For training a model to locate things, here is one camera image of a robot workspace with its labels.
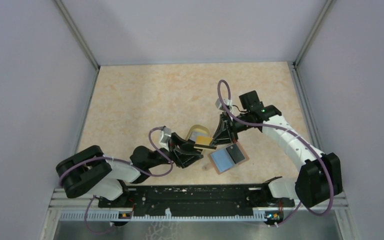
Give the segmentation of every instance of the robotic hand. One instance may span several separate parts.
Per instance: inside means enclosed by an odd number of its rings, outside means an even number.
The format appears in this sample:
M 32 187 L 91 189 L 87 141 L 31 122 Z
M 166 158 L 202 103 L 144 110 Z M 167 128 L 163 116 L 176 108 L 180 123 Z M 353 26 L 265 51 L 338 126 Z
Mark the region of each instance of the robotic hand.
M 340 160 L 334 153 L 324 154 L 310 145 L 291 128 L 275 106 L 264 106 L 256 91 L 245 93 L 239 99 L 244 111 L 238 116 L 229 110 L 232 101 L 223 101 L 225 111 L 220 114 L 210 145 L 235 143 L 238 133 L 257 128 L 276 141 L 299 170 L 297 178 L 275 177 L 263 183 L 263 188 L 267 188 L 264 189 L 265 199 L 299 199 L 311 208 L 325 200 L 332 201 L 333 195 L 342 192 Z M 219 101 L 222 100 L 219 83 Z M 138 184 L 149 176 L 162 177 L 173 169 L 173 164 L 186 168 L 203 158 L 202 151 L 194 148 L 195 142 L 182 139 L 169 128 L 160 130 L 159 143 L 163 147 L 151 151 L 138 146 L 130 156 L 131 162 L 104 156 L 95 145 L 59 163 L 56 171 L 67 197 L 77 198 L 87 193 L 105 201 L 117 201 L 122 206 L 129 192 L 124 182 Z M 161 164 L 171 164 L 169 172 L 161 175 L 150 172 L 150 168 Z

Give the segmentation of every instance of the tabletop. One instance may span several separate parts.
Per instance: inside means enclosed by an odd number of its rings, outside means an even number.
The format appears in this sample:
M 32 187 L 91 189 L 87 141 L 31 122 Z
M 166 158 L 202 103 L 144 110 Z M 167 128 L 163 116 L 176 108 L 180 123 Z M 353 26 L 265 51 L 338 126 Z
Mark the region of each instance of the tabletop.
M 98 145 L 105 155 L 129 161 L 137 146 L 154 150 L 148 140 L 154 127 L 167 126 L 185 138 L 191 126 L 202 125 L 213 134 L 221 113 L 215 106 L 220 79 L 229 83 L 233 104 L 240 107 L 239 95 L 256 90 L 265 106 L 276 106 L 309 139 L 286 62 L 123 65 L 100 68 L 78 150 Z M 222 94 L 227 97 L 224 86 Z M 211 153 L 205 150 L 204 158 L 189 167 L 175 166 L 169 175 L 141 184 L 248 184 L 298 175 L 283 150 L 256 128 L 238 138 L 249 160 L 222 174 L 204 169 Z M 152 139 L 158 146 L 159 132 Z M 169 168 L 160 165 L 151 172 L 162 174 Z

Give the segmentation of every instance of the metal frame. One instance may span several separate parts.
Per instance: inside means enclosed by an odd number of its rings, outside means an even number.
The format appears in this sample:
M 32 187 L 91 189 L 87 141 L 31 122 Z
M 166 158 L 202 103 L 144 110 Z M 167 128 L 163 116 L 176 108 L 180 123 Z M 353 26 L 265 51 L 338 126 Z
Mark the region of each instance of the metal frame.
M 90 99 L 86 106 L 85 113 L 83 116 L 82 126 L 79 129 L 77 143 L 72 149 L 72 152 L 75 153 L 78 150 L 80 139 L 82 137 L 83 129 L 86 123 L 86 117 L 89 111 L 89 106 L 91 104 L 92 95 L 95 90 L 96 82 L 99 75 L 100 65 L 96 61 L 94 55 L 92 54 L 92 51 L 88 47 L 86 41 L 84 40 L 83 36 L 81 35 L 79 29 L 77 28 L 76 24 L 74 23 L 73 19 L 71 18 L 69 12 L 67 11 L 67 8 L 65 7 L 62 0 L 52 0 L 55 3 L 56 8 L 60 12 L 62 18 L 66 22 L 68 28 L 70 29 L 71 33 L 73 34 L 73 37 L 76 39 L 79 47 L 82 49 L 83 53 L 87 57 L 87 59 L 90 61 L 90 63 L 93 65 L 93 67 L 96 69 L 96 75 L 94 79 L 94 83 L 92 86 L 92 89 L 90 91 Z M 303 80 L 300 76 L 299 71 L 299 65 L 302 62 L 302 59 L 306 55 L 308 49 L 311 47 L 312 42 L 317 36 L 317 33 L 319 32 L 320 28 L 323 25 L 323 22 L 326 19 L 327 14 L 332 9 L 334 3 L 336 0 L 327 0 L 325 5 L 323 6 L 317 20 L 315 21 L 313 28 L 311 29 L 308 37 L 305 40 L 304 45 L 302 46 L 297 58 L 293 62 L 288 62 L 289 70 L 291 73 L 291 77 L 293 80 L 293 84 L 295 87 L 295 91 L 298 96 L 299 104 L 302 109 L 302 114 L 304 116 L 304 121 L 307 127 L 307 130 L 310 135 L 310 140 L 312 144 L 319 149 L 323 149 L 323 144 L 321 141 L 321 138 L 319 136 L 319 131 L 317 129 L 316 122 L 314 120 L 314 114 L 311 109 L 305 85 L 303 83 Z M 84 213 L 82 214 L 81 211 L 84 211 L 86 206 L 89 204 L 89 201 L 92 196 L 84 196 L 81 198 L 75 198 L 75 199 L 68 199 L 67 196 L 64 193 L 64 190 L 61 188 L 56 188 L 52 194 L 52 198 L 50 200 L 48 210 L 46 213 L 45 221 L 43 223 L 43 228 L 40 235 L 40 240 L 53 240 L 58 222 L 60 220 L 62 221 L 83 221 Z M 322 202 L 313 209 L 315 210 L 324 210 L 327 207 L 327 202 Z M 259 211 L 270 211 L 270 210 L 276 210 L 277 208 L 273 207 L 256 207 L 254 209 L 254 212 L 258 213 Z M 101 208 L 98 208 L 98 201 L 94 201 L 90 207 L 90 217 L 88 217 L 88 221 L 108 221 L 111 218 L 114 218 L 115 214 L 117 213 L 126 213 L 130 212 L 131 208 L 106 208 L 105 210 L 102 210 Z M 306 210 L 303 206 L 299 209 L 299 211 Z M 354 220 L 351 216 L 350 208 L 348 206 L 347 198 L 345 193 L 341 193 L 334 198 L 334 204 L 332 207 L 332 210 L 335 212 L 335 216 L 337 219 L 338 227 L 340 229 L 340 232 L 342 234 L 342 238 L 344 240 L 359 240 L 359 233 L 357 231 L 357 228 L 355 226 Z M 170 221 L 171 218 L 149 218 L 149 219 L 133 219 L 134 221 Z M 210 219 L 196 219 L 199 221 L 209 221 Z M 222 219 L 222 221 L 242 221 L 242 219 L 237 219 L 234 217 Z

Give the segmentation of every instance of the beige tabletop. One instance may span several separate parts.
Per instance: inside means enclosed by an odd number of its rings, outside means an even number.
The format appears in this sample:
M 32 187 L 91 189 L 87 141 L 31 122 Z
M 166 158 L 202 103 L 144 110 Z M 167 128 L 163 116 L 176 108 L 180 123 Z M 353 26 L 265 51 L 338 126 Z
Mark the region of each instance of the beige tabletop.
M 264 105 L 275 105 L 304 138 L 308 132 L 286 62 L 204 63 L 102 66 L 93 93 L 79 150 L 99 145 L 107 156 L 130 160 L 140 145 L 154 150 L 150 129 L 167 126 L 185 138 L 196 124 L 216 130 L 221 113 L 215 106 L 217 83 L 225 79 L 233 104 L 239 95 L 256 90 Z M 223 96 L 227 97 L 223 87 Z M 153 134 L 158 146 L 159 132 Z M 249 160 L 222 173 L 204 170 L 204 158 L 187 168 L 174 167 L 164 177 L 150 177 L 143 185 L 262 183 L 275 176 L 293 177 L 298 171 L 282 149 L 257 129 L 239 133 Z M 151 169 L 165 173 L 169 165 Z

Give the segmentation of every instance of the gray wall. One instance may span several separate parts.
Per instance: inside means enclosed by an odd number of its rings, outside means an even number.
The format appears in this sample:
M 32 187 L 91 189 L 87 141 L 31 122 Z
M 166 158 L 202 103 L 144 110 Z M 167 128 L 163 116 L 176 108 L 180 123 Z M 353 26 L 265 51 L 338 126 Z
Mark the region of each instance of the gray wall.
M 51 0 L 0 0 L 0 240 L 39 237 L 94 74 Z
M 325 0 L 63 0 L 100 65 L 292 61 Z
M 384 1 L 338 1 L 299 70 L 362 239 L 384 239 Z

